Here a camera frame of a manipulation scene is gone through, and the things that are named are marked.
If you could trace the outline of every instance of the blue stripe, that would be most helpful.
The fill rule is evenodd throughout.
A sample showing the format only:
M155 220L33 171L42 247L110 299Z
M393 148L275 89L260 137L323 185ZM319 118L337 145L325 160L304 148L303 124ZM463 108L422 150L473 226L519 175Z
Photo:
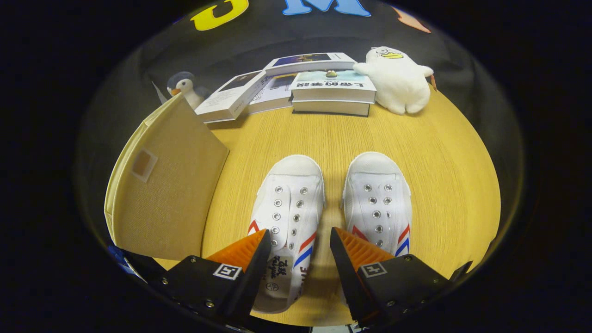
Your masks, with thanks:
M407 247L407 252L409 252L409 237L407 237L407 239L405 239L405 241L403 242L403 244L401 244L399 249L397 249L397 252L395 252L395 257L398 256L399 253L401 253L401 251L403 251L405 246Z
M304 260L306 257L308 257L311 253L313 253L313 247L309 247L308 250L306 250L305 253L303 253L298 259L296 259L296 262L294 263L294 267L296 267L296 265L298 265L302 260Z

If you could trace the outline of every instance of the stack of books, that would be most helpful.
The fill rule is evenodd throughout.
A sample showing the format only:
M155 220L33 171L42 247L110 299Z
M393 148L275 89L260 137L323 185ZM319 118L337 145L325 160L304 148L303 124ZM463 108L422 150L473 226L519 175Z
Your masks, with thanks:
M195 113L204 123L294 106L295 113L368 116L376 88L352 70L344 53L310 53L277 58L262 71L235 76L211 94Z
M367 117L376 88L352 70L298 73L292 82L294 113L335 113Z

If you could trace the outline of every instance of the letter m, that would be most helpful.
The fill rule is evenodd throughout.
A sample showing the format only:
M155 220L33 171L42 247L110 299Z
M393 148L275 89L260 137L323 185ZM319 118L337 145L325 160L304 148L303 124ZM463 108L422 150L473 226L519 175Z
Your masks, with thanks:
M285 0L288 8L282 11L284 15L298 15L311 12L313 9L307 7L303 2L308 2L315 6L320 11L328 11L333 1L337 2L335 10L344 14L352 14L359 16L371 16L370 12L365 10L358 0Z

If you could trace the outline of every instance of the wood grain surface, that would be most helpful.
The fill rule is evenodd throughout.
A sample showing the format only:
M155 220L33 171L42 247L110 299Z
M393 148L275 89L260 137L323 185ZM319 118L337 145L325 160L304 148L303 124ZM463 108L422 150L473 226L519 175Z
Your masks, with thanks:
M317 231L303 296L270 321L303 326L349 324L337 295L340 284L329 248L333 226L345 228L339 209L351 160L382 152L397 163L411 188L411 251L449 277L469 260L475 267L495 237L500 190L487 150L462 113L441 92L418 114L399 116L378 104L365 117L292 114L292 108L242 115L209 124L230 148L205 224L202 256L246 236L256 192L280 159L303 154L321 166L327 207ZM158 260L165 268L176 261Z

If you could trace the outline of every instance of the stuffed penguin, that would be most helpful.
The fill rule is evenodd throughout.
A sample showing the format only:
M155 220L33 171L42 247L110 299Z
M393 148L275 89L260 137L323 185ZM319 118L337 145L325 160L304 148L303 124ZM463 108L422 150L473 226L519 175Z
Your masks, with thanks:
M417 113L430 100L425 78L433 78L434 71L416 64L399 50L373 47L366 54L366 62L354 64L353 70L370 77L376 87L376 102L390 112Z
M179 72L169 79L166 89L171 96L183 92L183 97L195 110L200 104L211 95L206 87L195 87L195 76L190 72Z

